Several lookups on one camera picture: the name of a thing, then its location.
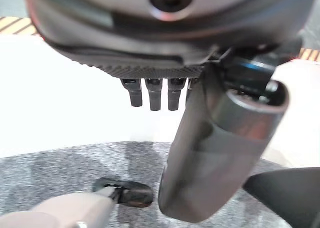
black mount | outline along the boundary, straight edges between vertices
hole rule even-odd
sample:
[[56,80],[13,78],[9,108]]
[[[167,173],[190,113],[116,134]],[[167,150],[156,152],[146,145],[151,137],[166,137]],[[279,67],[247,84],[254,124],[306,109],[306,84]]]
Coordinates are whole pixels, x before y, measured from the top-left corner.
[[[299,56],[303,40],[300,36],[281,45],[259,46],[257,48],[229,48],[217,50],[203,64],[215,64],[220,69],[220,77],[225,86],[234,89],[240,95],[247,95],[263,103],[269,103],[268,97],[277,90],[278,84],[271,77],[281,64]],[[189,78],[186,98],[189,97],[198,78]],[[121,79],[123,86],[129,91],[131,104],[142,106],[142,90],[140,79]],[[161,109],[162,79],[146,79],[151,111]],[[178,110],[181,90],[186,83],[185,78],[168,79],[168,109]]]
[[145,184],[133,181],[117,181],[105,177],[95,181],[92,191],[97,192],[105,187],[115,187],[112,195],[118,199],[117,203],[128,207],[148,207],[154,199],[151,187]]

gray carpet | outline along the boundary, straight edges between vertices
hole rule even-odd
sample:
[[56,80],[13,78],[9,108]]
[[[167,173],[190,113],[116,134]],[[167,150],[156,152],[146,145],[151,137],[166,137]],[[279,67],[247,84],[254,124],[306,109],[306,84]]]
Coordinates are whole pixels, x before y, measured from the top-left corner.
[[[90,191],[95,179],[132,179],[151,186],[155,194],[169,143],[120,142],[71,147],[0,159],[0,214],[22,211],[44,199]],[[261,160],[253,173],[281,169]],[[244,191],[217,214],[200,224],[188,224],[149,208],[118,206],[107,227],[117,228],[289,228],[277,215]]]

black plastic part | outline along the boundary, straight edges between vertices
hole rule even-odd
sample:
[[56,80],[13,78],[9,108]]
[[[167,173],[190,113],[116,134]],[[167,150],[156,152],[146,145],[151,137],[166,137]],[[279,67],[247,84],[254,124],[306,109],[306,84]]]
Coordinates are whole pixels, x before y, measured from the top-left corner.
[[186,100],[185,102],[187,102],[188,98],[190,97],[190,94],[191,94],[191,91],[192,91],[192,88],[194,87],[194,85],[199,81],[199,78],[189,78],[188,79],[188,89],[186,91]]
[[121,79],[121,83],[128,90],[132,107],[142,106],[142,91],[140,79]]
[[[190,66],[204,62],[213,45],[257,47],[291,39],[302,29],[313,3],[244,0],[206,16],[162,22],[119,14],[86,0],[26,1],[45,41],[68,48],[57,49],[65,56],[119,78],[197,77],[199,67]],[[139,59],[141,55],[170,59]]]
[[293,228],[320,227],[320,168],[261,173],[243,188]]
[[92,191],[97,192],[105,187],[119,188],[118,204],[128,207],[148,207],[154,200],[152,189],[142,183],[133,181],[117,181],[108,178],[99,178],[92,186]]
[[149,91],[150,110],[159,111],[161,109],[162,79],[146,79],[145,85]]
[[279,46],[229,52],[222,60],[224,80],[232,89],[261,96],[276,67],[297,58],[302,44],[302,37],[297,36]]
[[185,78],[168,79],[168,109],[176,111],[179,109],[181,90],[185,87]]
[[225,90],[207,64],[186,103],[159,188],[166,216],[198,223],[217,212],[247,180],[289,104],[279,83],[269,106]]

small black object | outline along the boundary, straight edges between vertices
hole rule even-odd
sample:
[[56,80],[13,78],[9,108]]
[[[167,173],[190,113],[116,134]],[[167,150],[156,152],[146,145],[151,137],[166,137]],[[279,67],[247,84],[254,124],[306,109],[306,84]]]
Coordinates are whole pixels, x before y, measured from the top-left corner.
[[190,97],[190,94],[191,94],[191,91],[192,91],[192,88],[194,87],[194,85],[198,82],[198,78],[189,78],[188,79],[188,89],[187,89],[187,91],[186,91],[186,102],[187,102],[187,100],[188,100],[188,98]]
[[119,188],[118,204],[128,207],[148,207],[154,200],[152,189],[149,186],[133,181],[117,181],[102,177],[95,181],[92,191],[97,192],[105,187]]
[[146,79],[145,83],[149,91],[150,110],[159,111],[161,109],[162,79]]
[[142,106],[142,91],[140,79],[121,79],[122,85],[128,90],[132,107]]
[[319,228],[319,187],[320,168],[297,168],[252,176],[243,188],[293,228]]
[[186,83],[185,78],[168,79],[168,109],[169,111],[176,111],[179,108],[179,99],[181,90]]

